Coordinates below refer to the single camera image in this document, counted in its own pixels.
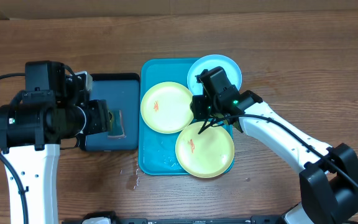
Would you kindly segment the green sponge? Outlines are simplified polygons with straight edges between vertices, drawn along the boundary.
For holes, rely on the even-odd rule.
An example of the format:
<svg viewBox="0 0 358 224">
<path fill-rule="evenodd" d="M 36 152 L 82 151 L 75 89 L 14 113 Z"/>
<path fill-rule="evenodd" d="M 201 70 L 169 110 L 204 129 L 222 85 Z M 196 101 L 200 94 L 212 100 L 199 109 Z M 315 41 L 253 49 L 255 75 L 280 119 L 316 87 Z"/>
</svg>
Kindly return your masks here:
<svg viewBox="0 0 358 224">
<path fill-rule="evenodd" d="M 109 112 L 110 115 L 110 125 L 111 129 L 108 132 L 108 137 L 113 139 L 120 139 L 124 138 L 125 132 L 124 132 L 124 122 L 122 117 L 122 111 L 121 110 L 111 110 Z"/>
</svg>

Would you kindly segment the yellow plate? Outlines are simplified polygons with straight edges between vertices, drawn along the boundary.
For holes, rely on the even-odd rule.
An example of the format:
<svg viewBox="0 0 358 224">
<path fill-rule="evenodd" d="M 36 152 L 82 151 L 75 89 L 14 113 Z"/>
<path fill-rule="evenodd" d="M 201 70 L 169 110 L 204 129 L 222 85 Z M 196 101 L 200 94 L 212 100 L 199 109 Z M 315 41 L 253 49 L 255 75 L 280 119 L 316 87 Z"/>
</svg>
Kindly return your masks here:
<svg viewBox="0 0 358 224">
<path fill-rule="evenodd" d="M 175 144 L 175 155 L 181 167 L 199 178 L 213 178 L 227 171 L 234 160 L 234 142 L 221 126 L 200 133 L 202 122 L 181 131 Z"/>
<path fill-rule="evenodd" d="M 162 82 L 147 90 L 140 104 L 141 117 L 152 130 L 173 134 L 188 126 L 194 116 L 192 93 L 176 82 Z"/>
</svg>

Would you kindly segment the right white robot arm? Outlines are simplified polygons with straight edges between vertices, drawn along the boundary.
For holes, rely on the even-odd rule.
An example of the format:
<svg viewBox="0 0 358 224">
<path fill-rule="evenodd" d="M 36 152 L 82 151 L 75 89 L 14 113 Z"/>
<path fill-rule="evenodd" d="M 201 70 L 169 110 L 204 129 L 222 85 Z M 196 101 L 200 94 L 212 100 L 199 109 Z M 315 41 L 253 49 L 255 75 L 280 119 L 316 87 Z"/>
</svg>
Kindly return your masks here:
<svg viewBox="0 0 358 224">
<path fill-rule="evenodd" d="M 196 95 L 190 108 L 205 121 L 201 132 L 219 124 L 233 125 L 298 174 L 301 201 L 277 223 L 347 223 L 358 213 L 358 156 L 347 144 L 332 147 L 312 138 L 249 90 Z"/>
</svg>

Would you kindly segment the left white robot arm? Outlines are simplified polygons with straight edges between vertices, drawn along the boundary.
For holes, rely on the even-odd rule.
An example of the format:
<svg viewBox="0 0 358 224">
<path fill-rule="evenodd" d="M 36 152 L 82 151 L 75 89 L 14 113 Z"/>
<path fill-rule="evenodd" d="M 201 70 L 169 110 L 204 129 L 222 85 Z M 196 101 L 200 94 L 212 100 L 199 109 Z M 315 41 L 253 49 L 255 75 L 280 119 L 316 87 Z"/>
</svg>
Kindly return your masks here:
<svg viewBox="0 0 358 224">
<path fill-rule="evenodd" d="M 20 91 L 0 107 L 0 157 L 9 187 L 11 223 L 58 223 L 57 168 L 60 145 L 109 131 L 104 100 L 53 91 Z"/>
</svg>

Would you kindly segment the black water tray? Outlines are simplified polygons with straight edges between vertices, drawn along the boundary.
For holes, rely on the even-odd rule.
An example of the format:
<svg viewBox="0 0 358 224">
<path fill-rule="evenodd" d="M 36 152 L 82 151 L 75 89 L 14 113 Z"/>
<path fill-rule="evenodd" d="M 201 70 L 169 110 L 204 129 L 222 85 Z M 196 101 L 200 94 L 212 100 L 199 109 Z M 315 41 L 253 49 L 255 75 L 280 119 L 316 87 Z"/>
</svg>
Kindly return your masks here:
<svg viewBox="0 0 358 224">
<path fill-rule="evenodd" d="M 109 111 L 121 110 L 125 137 L 113 139 L 108 132 L 85 137 L 80 149 L 96 151 L 130 151 L 139 144 L 140 78 L 136 73 L 94 73 L 91 100 L 106 100 Z"/>
</svg>

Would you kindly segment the teal plastic tray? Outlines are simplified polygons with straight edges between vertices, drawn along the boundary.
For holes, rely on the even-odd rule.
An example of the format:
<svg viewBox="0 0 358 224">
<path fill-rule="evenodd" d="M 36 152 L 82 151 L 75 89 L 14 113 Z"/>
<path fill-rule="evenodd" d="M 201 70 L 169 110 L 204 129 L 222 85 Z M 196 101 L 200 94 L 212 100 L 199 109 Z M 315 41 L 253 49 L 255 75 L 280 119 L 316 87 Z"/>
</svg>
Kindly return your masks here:
<svg viewBox="0 0 358 224">
<path fill-rule="evenodd" d="M 187 74 L 196 58 L 159 58 L 147 61 L 141 70 L 140 98 L 154 85 L 177 82 L 187 86 Z M 187 175 L 175 154 L 178 133 L 162 134 L 139 118 L 139 166 L 148 175 Z"/>
</svg>

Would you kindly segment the light blue plate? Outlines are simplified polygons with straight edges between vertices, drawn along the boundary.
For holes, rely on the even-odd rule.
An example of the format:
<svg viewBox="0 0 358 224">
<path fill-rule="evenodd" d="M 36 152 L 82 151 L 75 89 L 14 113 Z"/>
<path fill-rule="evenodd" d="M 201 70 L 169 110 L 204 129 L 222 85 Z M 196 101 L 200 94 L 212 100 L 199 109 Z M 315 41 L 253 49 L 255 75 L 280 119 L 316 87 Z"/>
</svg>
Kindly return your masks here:
<svg viewBox="0 0 358 224">
<path fill-rule="evenodd" d="M 242 72 L 238 64 L 225 55 L 212 54 L 199 58 L 189 69 L 187 85 L 193 95 L 203 94 L 202 84 L 196 81 L 196 76 L 200 75 L 205 69 L 211 70 L 215 67 L 222 67 L 229 81 L 235 85 L 238 90 L 241 89 Z"/>
</svg>

